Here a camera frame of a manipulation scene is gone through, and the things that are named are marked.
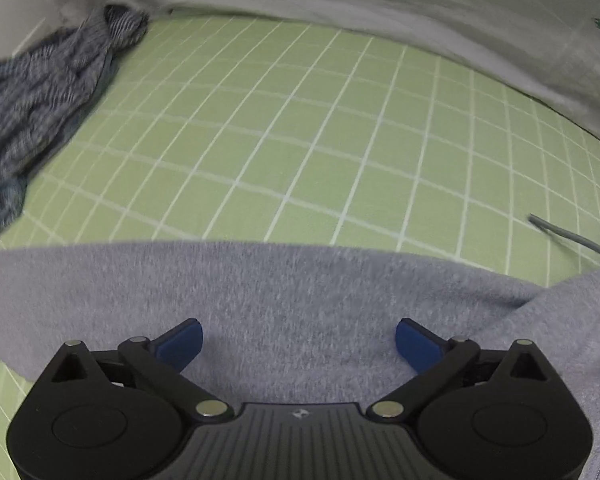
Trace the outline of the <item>grey fleece hoodie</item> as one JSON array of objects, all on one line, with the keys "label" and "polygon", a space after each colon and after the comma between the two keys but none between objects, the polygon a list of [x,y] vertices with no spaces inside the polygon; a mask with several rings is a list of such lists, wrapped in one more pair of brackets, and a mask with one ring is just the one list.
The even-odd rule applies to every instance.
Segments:
[{"label": "grey fleece hoodie", "polygon": [[117,243],[0,252],[0,360],[35,380],[62,342],[111,349],[186,318],[186,374],[231,404],[370,404],[411,377],[393,334],[412,318],[487,349],[533,340],[594,429],[600,479],[600,269],[542,287],[464,264],[355,248]]}]

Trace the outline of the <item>green grid mat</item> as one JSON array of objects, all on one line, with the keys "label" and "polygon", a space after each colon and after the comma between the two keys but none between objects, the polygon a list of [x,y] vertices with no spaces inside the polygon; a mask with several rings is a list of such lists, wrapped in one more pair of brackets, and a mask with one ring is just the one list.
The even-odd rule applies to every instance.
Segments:
[{"label": "green grid mat", "polygon": [[[476,70],[264,18],[150,26],[27,188],[0,252],[117,243],[355,248],[542,287],[600,269],[600,140]],[[35,380],[0,360],[0,479]]]}]

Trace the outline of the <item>blue checked shirt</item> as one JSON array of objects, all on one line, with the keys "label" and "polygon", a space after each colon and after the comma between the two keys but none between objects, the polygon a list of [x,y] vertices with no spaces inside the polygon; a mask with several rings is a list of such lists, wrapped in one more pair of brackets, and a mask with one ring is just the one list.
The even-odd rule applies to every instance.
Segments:
[{"label": "blue checked shirt", "polygon": [[76,134],[148,24],[146,13],[110,4],[0,61],[0,232],[18,219],[31,180]]}]

